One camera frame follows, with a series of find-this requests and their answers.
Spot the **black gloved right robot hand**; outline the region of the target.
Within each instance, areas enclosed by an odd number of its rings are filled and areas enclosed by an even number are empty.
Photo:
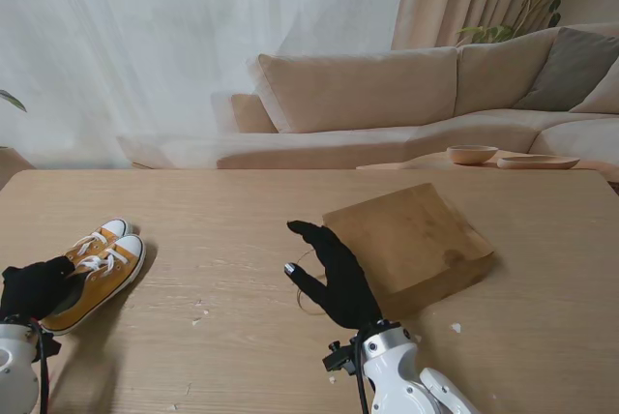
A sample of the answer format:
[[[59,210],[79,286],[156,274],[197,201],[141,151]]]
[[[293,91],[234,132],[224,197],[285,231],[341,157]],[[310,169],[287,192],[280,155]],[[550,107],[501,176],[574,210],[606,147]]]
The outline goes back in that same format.
[[[327,226],[292,221],[290,231],[311,245],[325,272],[325,282],[301,266],[287,263],[285,274],[340,327],[361,330],[383,318],[365,273],[353,252]]]

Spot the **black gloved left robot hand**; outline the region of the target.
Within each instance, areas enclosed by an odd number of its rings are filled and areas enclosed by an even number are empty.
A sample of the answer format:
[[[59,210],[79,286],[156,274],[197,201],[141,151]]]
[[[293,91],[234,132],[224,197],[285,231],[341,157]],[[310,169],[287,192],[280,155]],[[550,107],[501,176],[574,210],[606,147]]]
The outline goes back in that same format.
[[[5,269],[1,320],[14,316],[41,320],[50,315],[71,294],[69,276],[74,270],[66,256]]]

